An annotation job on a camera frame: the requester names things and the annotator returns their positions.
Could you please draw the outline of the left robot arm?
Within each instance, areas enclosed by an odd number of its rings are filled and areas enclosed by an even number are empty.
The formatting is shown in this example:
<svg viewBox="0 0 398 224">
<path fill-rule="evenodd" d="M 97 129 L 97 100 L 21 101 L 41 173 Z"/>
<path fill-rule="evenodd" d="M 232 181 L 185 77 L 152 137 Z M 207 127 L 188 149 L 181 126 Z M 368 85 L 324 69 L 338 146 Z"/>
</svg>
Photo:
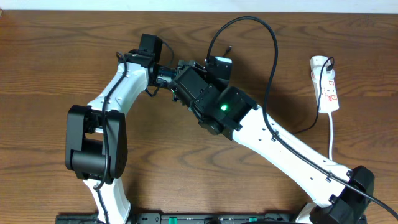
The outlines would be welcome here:
<svg viewBox="0 0 398 224">
<path fill-rule="evenodd" d="M 86 106 L 67 114 L 65 166 L 90 188 L 98 213 L 67 222 L 136 223 L 121 178 L 127 162 L 126 116 L 148 86 L 167 88 L 182 70 L 159 65 L 159 52 L 116 52 L 118 67 L 105 89 Z"/>
</svg>

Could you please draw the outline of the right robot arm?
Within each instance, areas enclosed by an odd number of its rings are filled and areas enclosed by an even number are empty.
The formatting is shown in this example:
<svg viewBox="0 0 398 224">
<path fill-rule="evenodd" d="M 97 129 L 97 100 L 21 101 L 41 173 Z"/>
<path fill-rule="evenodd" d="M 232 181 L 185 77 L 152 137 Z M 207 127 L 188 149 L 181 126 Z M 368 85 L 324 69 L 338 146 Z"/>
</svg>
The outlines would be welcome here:
<svg viewBox="0 0 398 224">
<path fill-rule="evenodd" d="M 215 73 L 186 67 L 177 71 L 169 88 L 190 107 L 202 128 L 252 149 L 307 193 L 312 201 L 295 222 L 359 223 L 373 194 L 370 170 L 349 169 L 314 151 Z"/>
</svg>

